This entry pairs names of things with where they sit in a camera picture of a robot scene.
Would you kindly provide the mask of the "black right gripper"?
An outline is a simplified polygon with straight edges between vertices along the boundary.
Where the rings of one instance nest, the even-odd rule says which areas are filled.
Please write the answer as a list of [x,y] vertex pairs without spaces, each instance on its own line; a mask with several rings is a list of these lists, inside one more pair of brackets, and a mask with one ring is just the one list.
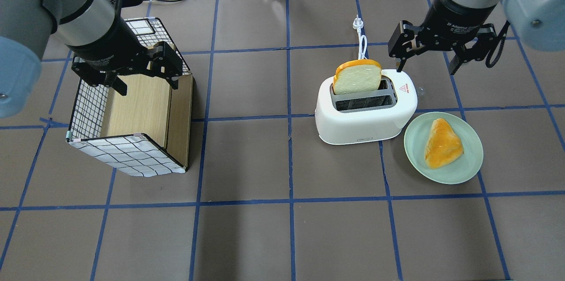
[[450,75],[470,61],[492,58],[500,36],[486,20],[494,8],[433,5],[420,26],[401,20],[388,42],[388,55],[396,59],[396,71],[402,72],[408,59],[427,51],[455,52],[448,64]]

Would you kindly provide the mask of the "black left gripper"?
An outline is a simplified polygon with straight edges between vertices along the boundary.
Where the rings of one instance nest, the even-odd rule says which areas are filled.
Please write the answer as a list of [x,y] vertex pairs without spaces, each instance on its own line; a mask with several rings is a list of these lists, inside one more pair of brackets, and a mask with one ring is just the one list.
[[178,89],[183,60],[175,46],[166,41],[139,41],[124,19],[115,19],[109,30],[98,40],[85,45],[72,44],[72,69],[90,86],[113,88],[121,96],[127,95],[127,84],[121,76],[145,75],[166,80],[172,89]]

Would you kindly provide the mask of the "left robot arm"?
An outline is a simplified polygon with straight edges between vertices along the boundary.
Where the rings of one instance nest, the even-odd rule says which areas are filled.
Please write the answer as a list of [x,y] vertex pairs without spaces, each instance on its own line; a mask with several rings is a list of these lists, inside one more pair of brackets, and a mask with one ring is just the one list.
[[1,117],[22,111],[41,74],[49,37],[54,34],[75,55],[72,69],[90,86],[127,94],[123,76],[166,80],[173,89],[183,74],[174,47],[160,41],[141,45],[121,17],[124,7],[142,0],[1,0]]

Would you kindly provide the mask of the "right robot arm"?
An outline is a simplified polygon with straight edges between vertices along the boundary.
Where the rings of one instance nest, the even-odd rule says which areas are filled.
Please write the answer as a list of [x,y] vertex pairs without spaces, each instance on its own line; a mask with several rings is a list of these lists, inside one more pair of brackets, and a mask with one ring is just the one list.
[[493,67],[512,26],[527,46],[544,52],[564,49],[565,0],[433,0],[422,24],[397,25],[389,56],[401,72],[408,59],[427,51],[453,51],[448,70],[484,61]]

